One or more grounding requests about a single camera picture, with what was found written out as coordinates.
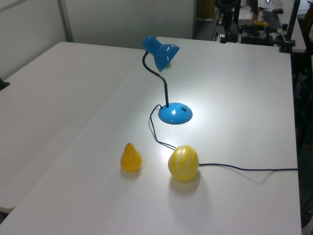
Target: yellow fruit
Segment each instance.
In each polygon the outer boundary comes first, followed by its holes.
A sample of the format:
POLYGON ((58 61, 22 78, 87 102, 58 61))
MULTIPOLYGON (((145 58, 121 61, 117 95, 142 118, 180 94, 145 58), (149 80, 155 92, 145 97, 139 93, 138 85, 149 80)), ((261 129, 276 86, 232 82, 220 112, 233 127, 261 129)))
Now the yellow fruit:
POLYGON ((135 149, 135 147, 128 143, 125 146, 124 153, 121 156, 121 166, 126 171, 139 170, 142 163, 141 155, 135 149))
POLYGON ((196 151, 188 145, 178 147, 168 160, 168 168, 174 178, 180 181, 192 179, 199 168, 196 151))

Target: lamp shade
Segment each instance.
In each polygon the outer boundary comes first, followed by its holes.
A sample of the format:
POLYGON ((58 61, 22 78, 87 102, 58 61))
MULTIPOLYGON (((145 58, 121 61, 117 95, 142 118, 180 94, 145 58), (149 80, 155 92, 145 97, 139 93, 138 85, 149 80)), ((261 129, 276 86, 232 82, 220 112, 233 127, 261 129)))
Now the lamp shade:
POLYGON ((162 44, 153 36, 147 36, 142 45, 146 51, 154 56, 156 67, 160 72, 171 62, 180 48, 172 44, 162 44))

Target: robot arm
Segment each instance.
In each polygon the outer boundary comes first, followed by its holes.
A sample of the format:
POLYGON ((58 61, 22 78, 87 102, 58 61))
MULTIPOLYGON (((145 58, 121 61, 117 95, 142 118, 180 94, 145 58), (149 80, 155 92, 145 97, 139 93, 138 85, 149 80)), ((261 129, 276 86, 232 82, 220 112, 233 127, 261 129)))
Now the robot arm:
POLYGON ((238 30, 233 18, 238 20, 240 2, 241 0, 215 0, 215 6, 220 10, 220 17, 216 24, 223 25, 225 30, 225 37, 221 38, 221 43, 236 43, 238 40, 238 30), (232 11, 234 7, 237 8, 235 13, 232 11))

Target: striped yellow fruit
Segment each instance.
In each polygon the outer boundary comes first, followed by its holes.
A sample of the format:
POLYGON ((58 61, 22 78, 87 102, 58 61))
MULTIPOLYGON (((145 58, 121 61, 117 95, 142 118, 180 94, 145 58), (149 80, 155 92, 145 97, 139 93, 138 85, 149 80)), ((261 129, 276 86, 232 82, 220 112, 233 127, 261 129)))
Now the striped yellow fruit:
POLYGON ((168 168, 174 178, 180 181, 192 179, 199 168, 199 158, 195 149, 188 145, 178 147, 168 160, 168 168))

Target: white wall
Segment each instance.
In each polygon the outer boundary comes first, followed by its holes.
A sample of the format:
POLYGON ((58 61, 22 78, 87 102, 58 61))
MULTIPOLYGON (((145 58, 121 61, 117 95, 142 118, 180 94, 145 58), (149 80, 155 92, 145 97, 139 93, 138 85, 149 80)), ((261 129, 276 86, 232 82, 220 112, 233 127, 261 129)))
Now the white wall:
POLYGON ((27 0, 0 12, 0 77, 66 41, 57 0, 27 0))
POLYGON ((196 0, 62 0, 76 43, 142 48, 147 35, 192 39, 196 0))

